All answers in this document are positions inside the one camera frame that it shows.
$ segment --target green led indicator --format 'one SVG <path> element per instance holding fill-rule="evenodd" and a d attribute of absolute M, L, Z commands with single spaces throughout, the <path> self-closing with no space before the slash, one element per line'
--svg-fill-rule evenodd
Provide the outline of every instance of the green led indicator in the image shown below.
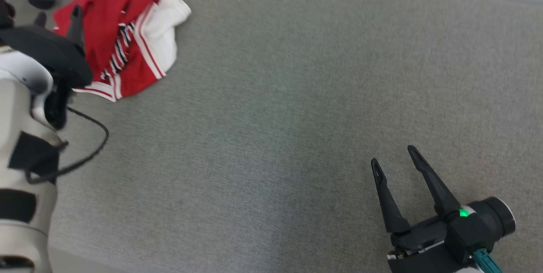
<path fill-rule="evenodd" d="M 463 208 L 459 209 L 458 211 L 460 212 L 460 217 L 467 217 L 470 215 L 469 211 L 466 211 Z"/>

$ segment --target red fabric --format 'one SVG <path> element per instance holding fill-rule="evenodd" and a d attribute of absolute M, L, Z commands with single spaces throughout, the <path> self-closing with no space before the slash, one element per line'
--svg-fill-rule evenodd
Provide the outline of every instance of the red fabric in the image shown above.
<path fill-rule="evenodd" d="M 135 21 L 150 4 L 158 1 L 74 0 L 53 14 L 58 27 L 56 32 L 63 36 L 66 35 L 70 26 L 70 14 L 73 7 L 80 5 L 84 14 L 83 28 L 86 59 L 94 73 L 93 81 L 103 82 L 100 75 L 105 68 L 110 68 L 109 62 L 115 52 L 115 41 L 119 35 L 119 24 L 128 24 Z"/>

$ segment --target curved black cable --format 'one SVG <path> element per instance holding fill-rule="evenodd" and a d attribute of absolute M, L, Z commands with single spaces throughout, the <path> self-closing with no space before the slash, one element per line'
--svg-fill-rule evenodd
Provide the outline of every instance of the curved black cable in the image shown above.
<path fill-rule="evenodd" d="M 66 108 L 67 110 L 69 110 L 70 112 L 82 117 L 82 118 L 85 118 L 87 120 L 89 120 L 90 122 L 93 122 L 94 124 L 98 125 L 100 128 L 102 128 L 102 130 L 104 130 L 105 132 L 105 138 L 104 140 L 102 141 L 101 145 L 93 152 L 91 153 L 89 156 L 85 157 L 84 159 L 76 162 L 76 163 L 73 163 L 71 165 L 68 165 L 64 168 L 62 168 L 61 170 L 58 170 L 56 172 L 53 172 L 51 174 L 46 174 L 44 176 L 41 176 L 41 177 L 38 177 L 38 178 L 32 178 L 32 170 L 34 170 L 35 167 L 38 167 L 41 163 L 43 163 L 46 159 L 48 159 L 52 153 L 47 153 L 47 155 L 44 155 L 43 157 L 35 160 L 35 162 L 33 164 L 31 164 L 31 166 L 29 166 L 29 168 L 27 168 L 27 170 L 25 170 L 25 178 L 27 180 L 27 182 L 29 184 L 40 184 L 40 183 L 43 183 L 43 182 L 47 182 L 49 180 L 53 180 L 59 176 L 62 176 L 62 175 L 65 175 L 69 172 L 72 172 L 74 171 L 75 169 L 83 166 L 84 164 L 88 163 L 91 159 L 93 159 L 96 155 L 98 155 L 98 153 L 100 153 L 100 151 L 104 148 L 105 144 L 107 143 L 107 140 L 109 139 L 109 130 L 106 128 L 106 126 L 104 126 L 101 122 L 99 122 L 98 120 L 90 117 L 90 116 L 87 116 L 77 110 L 74 110 L 73 108 L 71 107 L 67 107 Z M 67 146 L 67 143 L 63 143 L 60 147 L 57 147 L 55 148 L 55 151 L 58 152 L 60 151 L 61 149 L 63 149 L 64 147 Z"/>

